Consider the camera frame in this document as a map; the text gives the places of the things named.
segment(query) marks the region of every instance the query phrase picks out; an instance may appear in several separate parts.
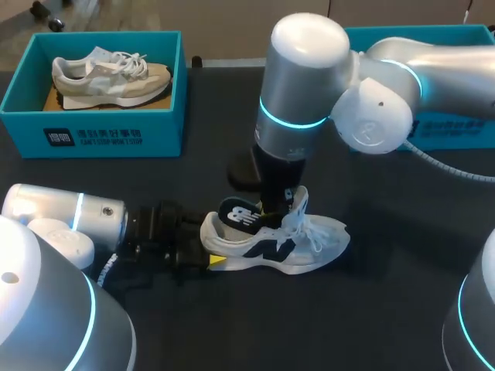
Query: turquoise shoe box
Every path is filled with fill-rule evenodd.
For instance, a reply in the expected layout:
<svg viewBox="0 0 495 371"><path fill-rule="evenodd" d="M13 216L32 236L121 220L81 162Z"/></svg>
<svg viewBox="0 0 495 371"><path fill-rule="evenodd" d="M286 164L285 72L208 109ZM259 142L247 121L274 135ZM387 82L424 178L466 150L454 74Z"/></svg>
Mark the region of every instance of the turquoise shoe box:
<svg viewBox="0 0 495 371"><path fill-rule="evenodd" d="M495 44L493 35L482 25L357 27L346 32L351 48L358 52L366 52L377 41L392 36L448 46ZM495 121L439 112L420 113L409 141L424 151L495 148Z"/></svg>
<svg viewBox="0 0 495 371"><path fill-rule="evenodd" d="M147 54L173 71L169 109L43 111L57 56L78 60L95 46ZM0 105L23 158L180 156L187 68L180 32L66 32L33 35Z"/></svg>

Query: n logo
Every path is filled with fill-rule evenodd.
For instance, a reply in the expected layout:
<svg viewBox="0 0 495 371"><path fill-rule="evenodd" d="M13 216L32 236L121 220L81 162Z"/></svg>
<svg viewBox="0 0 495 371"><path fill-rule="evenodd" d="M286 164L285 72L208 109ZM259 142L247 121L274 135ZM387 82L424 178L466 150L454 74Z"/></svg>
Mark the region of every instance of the n logo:
<svg viewBox="0 0 495 371"><path fill-rule="evenodd" d="M228 219L233 222L243 223L245 226L250 226L253 222L259 219L260 216L261 214L253 213L252 211L240 206L235 206L232 211L227 214Z"/></svg>
<svg viewBox="0 0 495 371"><path fill-rule="evenodd" d="M244 257L259 257L263 255L263 259L273 260L281 263L294 250L295 243L292 240L286 240L277 250L277 240L263 240L256 243Z"/></svg>

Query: white shoelace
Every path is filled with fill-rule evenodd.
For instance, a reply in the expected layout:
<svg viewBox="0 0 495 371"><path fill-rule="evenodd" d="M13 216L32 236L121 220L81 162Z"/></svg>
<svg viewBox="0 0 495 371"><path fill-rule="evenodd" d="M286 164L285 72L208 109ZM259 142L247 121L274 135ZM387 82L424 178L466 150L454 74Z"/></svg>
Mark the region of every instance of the white shoelace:
<svg viewBox="0 0 495 371"><path fill-rule="evenodd" d="M126 73L132 78L147 77L148 65L146 64L145 57L139 56L138 53L129 54L124 52L115 52L111 55L112 60L121 66L113 71L113 74Z"/></svg>
<svg viewBox="0 0 495 371"><path fill-rule="evenodd" d="M318 255L322 249L331 241L330 234L323 228L311 223L308 217L304 217L302 222L296 228L284 228L288 237L291 239L298 237L307 237L311 242L312 251Z"/></svg>

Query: new balance sneaker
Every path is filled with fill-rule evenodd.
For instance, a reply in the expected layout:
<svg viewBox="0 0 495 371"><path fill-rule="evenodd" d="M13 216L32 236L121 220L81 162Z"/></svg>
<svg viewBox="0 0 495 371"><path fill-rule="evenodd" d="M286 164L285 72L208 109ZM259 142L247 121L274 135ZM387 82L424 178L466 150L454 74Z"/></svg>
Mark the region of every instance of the new balance sneaker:
<svg viewBox="0 0 495 371"><path fill-rule="evenodd" d="M137 53L108 53L92 53L82 60L53 60L53 82L63 96L64 109L102 104L136 107L156 98L169 85L167 66L146 63L145 56Z"/></svg>
<svg viewBox="0 0 495 371"><path fill-rule="evenodd" d="M213 269L238 271L264 265L301 274L335 260L350 242L346 225L326 216L306 215L307 204L308 190L300 186L291 212L279 228L272 228L265 225L259 206L226 199L220 212L208 213L200 231L204 247L227 258Z"/></svg>

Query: robotic arm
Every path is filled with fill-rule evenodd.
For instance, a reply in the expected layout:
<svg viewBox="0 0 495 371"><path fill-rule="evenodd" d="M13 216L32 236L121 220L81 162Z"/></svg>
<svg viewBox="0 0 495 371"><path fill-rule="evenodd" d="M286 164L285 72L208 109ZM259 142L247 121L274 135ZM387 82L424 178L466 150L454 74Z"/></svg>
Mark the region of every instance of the robotic arm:
<svg viewBox="0 0 495 371"><path fill-rule="evenodd" d="M392 37L366 53L321 15L280 20L261 88L256 145L230 164L234 188L261 192L265 212L286 213L320 129L333 119L351 148L384 154L401 145L455 175L493 182L430 158L407 141L423 111L495 119L495 48L433 46Z"/></svg>

